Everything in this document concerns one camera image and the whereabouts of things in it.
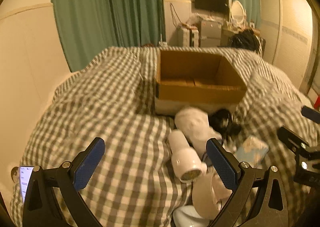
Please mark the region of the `blue tissue pack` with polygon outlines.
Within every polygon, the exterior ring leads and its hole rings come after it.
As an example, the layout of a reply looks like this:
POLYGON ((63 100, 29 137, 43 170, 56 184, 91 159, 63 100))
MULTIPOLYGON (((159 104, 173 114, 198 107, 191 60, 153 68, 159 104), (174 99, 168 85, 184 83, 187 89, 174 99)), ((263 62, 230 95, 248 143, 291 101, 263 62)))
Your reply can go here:
POLYGON ((269 150, 266 142, 255 136, 249 136, 236 150, 235 157, 239 162, 247 162, 253 168, 258 168, 269 150))

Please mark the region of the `beige tape roll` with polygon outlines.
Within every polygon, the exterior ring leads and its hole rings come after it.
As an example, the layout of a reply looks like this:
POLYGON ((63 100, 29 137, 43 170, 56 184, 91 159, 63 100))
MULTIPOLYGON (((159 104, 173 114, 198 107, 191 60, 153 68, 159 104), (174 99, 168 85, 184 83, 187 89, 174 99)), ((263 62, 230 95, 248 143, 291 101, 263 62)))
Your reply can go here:
POLYGON ((202 218, 214 220, 231 194, 217 173, 207 173, 193 184, 193 206, 202 218))

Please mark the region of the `white hair dryer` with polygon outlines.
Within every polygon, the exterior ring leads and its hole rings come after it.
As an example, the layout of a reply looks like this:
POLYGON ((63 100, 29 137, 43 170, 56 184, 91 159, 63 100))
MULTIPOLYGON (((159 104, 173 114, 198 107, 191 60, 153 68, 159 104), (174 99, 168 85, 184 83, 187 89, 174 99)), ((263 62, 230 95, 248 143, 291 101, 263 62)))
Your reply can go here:
POLYGON ((175 176, 182 183, 191 183, 206 174, 207 165, 202 162, 184 134, 174 129, 168 136, 171 149, 171 163, 175 176))

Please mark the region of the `black round object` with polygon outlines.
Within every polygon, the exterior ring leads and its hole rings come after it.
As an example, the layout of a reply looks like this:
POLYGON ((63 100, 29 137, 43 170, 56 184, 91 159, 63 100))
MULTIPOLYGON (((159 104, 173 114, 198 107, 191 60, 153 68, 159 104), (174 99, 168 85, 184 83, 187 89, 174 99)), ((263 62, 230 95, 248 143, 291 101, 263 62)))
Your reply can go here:
POLYGON ((231 137, 237 136, 242 127, 233 120, 231 112, 227 109, 220 109, 208 116, 209 125, 221 134, 223 140, 228 142, 231 137))

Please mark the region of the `white towel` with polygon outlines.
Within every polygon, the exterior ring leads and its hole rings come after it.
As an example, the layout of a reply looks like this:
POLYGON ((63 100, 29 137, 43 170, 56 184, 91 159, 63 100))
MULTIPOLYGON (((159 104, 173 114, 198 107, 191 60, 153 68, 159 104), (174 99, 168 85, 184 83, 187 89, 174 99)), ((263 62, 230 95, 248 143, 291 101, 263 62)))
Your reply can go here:
POLYGON ((221 134, 209 125, 208 114, 198 108, 181 109, 175 115, 174 122, 176 128, 184 134, 200 158, 206 152, 206 143, 209 139, 222 140, 221 134))

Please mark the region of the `smartphone with lit screen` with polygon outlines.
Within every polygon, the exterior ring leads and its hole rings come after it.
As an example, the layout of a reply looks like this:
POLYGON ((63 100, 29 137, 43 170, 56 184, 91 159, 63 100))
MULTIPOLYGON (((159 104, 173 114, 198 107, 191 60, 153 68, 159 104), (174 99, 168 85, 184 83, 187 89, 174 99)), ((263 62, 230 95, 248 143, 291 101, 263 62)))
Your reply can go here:
POLYGON ((33 166, 21 166, 19 167, 19 183, 22 201, 25 201, 25 196, 28 189, 31 174, 33 172, 33 166))

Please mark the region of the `white object at bottom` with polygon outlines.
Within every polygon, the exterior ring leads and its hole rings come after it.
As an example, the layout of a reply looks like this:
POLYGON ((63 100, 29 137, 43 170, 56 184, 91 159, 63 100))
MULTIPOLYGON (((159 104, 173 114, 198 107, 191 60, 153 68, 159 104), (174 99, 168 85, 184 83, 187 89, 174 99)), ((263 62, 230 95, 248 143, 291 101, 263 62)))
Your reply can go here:
POLYGON ((202 218, 192 205, 175 209, 172 216, 177 227, 207 227, 210 223, 210 220, 202 218))

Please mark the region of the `white louvered wardrobe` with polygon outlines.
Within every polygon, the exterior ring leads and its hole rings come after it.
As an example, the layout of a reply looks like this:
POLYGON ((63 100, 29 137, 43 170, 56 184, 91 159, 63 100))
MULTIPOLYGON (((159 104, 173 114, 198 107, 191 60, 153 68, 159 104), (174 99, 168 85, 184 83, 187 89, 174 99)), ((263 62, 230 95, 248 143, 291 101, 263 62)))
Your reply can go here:
POLYGON ((260 6, 263 59, 300 88, 311 55, 312 9, 306 0, 260 0, 260 6))

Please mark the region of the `black jacket on chair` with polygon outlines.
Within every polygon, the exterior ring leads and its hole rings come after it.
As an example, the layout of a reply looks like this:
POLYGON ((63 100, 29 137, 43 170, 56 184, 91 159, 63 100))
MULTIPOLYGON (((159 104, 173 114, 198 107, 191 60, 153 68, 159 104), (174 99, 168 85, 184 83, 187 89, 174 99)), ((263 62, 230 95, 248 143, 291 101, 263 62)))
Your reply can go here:
POLYGON ((252 29, 245 29, 229 38, 228 47, 247 49, 258 53, 260 42, 252 29))

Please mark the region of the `brown cardboard box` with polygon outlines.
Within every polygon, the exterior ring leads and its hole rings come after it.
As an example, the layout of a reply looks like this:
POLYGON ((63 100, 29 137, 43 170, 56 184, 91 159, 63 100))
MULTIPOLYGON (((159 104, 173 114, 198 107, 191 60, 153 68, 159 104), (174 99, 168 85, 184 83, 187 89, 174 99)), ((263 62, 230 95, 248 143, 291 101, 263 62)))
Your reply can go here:
POLYGON ((155 75, 155 111, 174 116, 183 107, 196 107, 209 114, 234 110, 247 86, 232 64, 233 48, 161 49, 155 75))

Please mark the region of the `white oval mirror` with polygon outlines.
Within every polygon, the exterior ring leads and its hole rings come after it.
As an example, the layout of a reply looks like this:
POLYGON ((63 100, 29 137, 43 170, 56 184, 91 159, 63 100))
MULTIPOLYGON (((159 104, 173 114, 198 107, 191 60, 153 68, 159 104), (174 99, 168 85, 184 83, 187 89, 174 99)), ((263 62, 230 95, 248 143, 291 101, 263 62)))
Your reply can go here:
POLYGON ((229 13, 230 18, 237 23, 244 23, 246 20, 246 10, 238 0, 232 2, 229 13))

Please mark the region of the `silver mini fridge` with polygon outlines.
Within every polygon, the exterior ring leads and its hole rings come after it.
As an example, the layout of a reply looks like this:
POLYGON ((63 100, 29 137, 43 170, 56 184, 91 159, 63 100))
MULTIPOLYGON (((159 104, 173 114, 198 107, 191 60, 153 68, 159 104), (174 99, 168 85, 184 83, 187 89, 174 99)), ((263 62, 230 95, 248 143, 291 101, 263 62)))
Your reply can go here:
POLYGON ((200 47, 218 47, 221 41, 221 24, 215 21, 199 22, 200 47))

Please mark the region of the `grey white checkered duvet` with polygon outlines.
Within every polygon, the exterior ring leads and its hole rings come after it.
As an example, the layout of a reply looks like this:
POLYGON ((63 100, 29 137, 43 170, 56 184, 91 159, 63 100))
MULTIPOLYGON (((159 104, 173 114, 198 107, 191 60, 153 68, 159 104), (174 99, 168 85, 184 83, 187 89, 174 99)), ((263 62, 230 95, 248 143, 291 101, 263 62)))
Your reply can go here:
MULTIPOLYGON (((288 127, 312 146, 319 126, 301 115, 309 100, 278 68, 256 53, 209 48, 225 57, 248 86, 233 113, 241 124, 230 137, 235 151, 249 136, 268 144, 261 166, 278 167, 289 224, 306 207, 307 186, 295 183, 295 156, 277 138, 288 127)), ((52 104, 34 128, 20 164, 54 168, 86 149, 95 137, 106 151, 81 195, 103 226, 169 226, 173 211, 191 198, 191 184, 175 177, 167 135, 170 117, 155 113, 158 48, 110 47, 55 90, 52 104)))

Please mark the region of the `white suitcase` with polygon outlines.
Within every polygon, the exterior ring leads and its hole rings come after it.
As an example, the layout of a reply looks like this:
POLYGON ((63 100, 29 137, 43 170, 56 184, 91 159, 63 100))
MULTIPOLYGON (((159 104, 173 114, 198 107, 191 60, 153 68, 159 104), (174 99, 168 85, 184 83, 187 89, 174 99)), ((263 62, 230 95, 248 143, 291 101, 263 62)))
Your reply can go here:
POLYGON ((178 29, 178 46, 199 47, 199 30, 180 27, 178 29))

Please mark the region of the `large green curtain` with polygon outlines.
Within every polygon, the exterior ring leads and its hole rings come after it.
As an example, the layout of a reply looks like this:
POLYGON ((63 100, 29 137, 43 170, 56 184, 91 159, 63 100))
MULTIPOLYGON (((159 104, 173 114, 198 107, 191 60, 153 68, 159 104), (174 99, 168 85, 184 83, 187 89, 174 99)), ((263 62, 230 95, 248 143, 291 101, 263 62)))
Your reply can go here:
POLYGON ((110 46, 165 41, 163 0, 51 0, 63 53, 72 72, 110 46))

